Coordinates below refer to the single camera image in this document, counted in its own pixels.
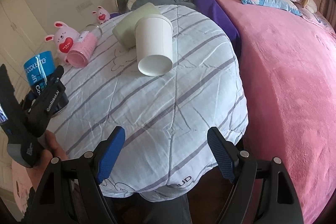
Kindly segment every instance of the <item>metal bolt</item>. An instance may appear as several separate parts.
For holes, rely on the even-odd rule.
[[[278,157],[275,157],[273,160],[274,160],[274,162],[275,162],[276,164],[280,164],[280,163],[281,163],[281,159],[278,158]]]
[[[87,151],[84,154],[84,157],[87,158],[87,159],[92,158],[92,156],[93,156],[93,152],[91,152],[91,151]]]
[[[51,159],[52,164],[58,163],[59,159],[57,157]]]
[[[243,151],[240,151],[240,153],[239,153],[242,157],[244,157],[244,158],[248,158],[249,157],[249,153],[247,152],[247,151],[245,151],[245,150],[243,150]]]

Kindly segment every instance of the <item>human hand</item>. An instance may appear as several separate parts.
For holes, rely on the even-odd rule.
[[[56,141],[55,135],[47,130],[45,133],[46,143],[49,145],[51,152],[49,150],[43,150],[41,158],[36,166],[33,168],[26,168],[28,176],[31,180],[34,190],[37,190],[40,184],[41,178],[45,169],[47,168],[49,162],[53,157],[59,157],[61,160],[67,160],[68,156],[59,143]]]

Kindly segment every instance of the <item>transparent jar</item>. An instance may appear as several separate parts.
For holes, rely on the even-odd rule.
[[[102,34],[103,31],[100,26],[96,24],[87,25],[68,52],[67,60],[70,65],[75,68],[87,66]]]

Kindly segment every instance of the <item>white quilt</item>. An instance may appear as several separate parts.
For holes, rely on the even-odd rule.
[[[126,131],[113,171],[101,185],[105,196],[139,192],[155,202],[185,194],[217,165],[208,129],[217,126],[236,144],[248,123],[238,62],[226,34],[187,7],[159,10],[174,27],[174,67],[166,75],[141,74],[136,50],[125,51],[112,36],[125,15],[102,25],[103,38],[87,67],[64,67],[70,102],[48,129],[69,158],[93,151],[115,126]]]

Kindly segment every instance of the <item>blue pillow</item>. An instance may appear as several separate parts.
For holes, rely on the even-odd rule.
[[[301,11],[290,0],[241,0],[243,4],[255,4],[286,10],[294,15],[302,16]]]

